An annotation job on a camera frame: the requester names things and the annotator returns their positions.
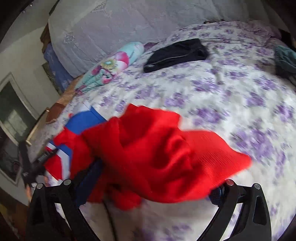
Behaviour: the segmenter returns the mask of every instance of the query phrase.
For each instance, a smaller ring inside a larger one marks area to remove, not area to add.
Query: folded blanket
[[[91,68],[75,87],[78,95],[82,95],[100,85],[109,83],[112,78],[130,66],[144,52],[140,42],[128,43],[114,55],[102,60]]]

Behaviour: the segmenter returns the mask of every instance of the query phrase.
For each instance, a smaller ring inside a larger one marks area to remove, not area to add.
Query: white stripe
[[[62,150],[57,151],[57,155],[61,158],[62,164],[62,179],[68,179],[70,177],[70,158]]]
[[[56,147],[52,143],[47,143],[46,145],[49,149],[54,150]]]

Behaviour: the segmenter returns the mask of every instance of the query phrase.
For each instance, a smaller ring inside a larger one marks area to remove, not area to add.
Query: window
[[[18,142],[25,140],[37,115],[12,74],[0,82],[0,172],[15,185],[20,176]]]

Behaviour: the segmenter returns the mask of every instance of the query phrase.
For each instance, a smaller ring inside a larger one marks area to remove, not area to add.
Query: brown cloth
[[[59,98],[57,102],[55,102],[54,105],[49,109],[46,117],[46,124],[54,123],[57,120],[63,109],[75,96],[75,86],[82,77],[83,75],[80,75],[74,79],[66,91],[62,94],[61,98]]]

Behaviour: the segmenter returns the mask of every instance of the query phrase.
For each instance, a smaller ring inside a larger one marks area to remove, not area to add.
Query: cable
[[[113,222],[113,219],[112,219],[112,216],[109,212],[109,209],[107,207],[107,204],[105,203],[105,201],[103,200],[103,205],[105,207],[105,210],[107,212],[107,215],[108,215],[108,219],[109,219],[109,223],[111,225],[111,230],[112,230],[112,233],[113,233],[113,237],[114,237],[114,241],[118,241],[118,236],[117,236],[117,232],[116,232],[116,229],[115,229],[115,225],[114,225],[114,222]]]

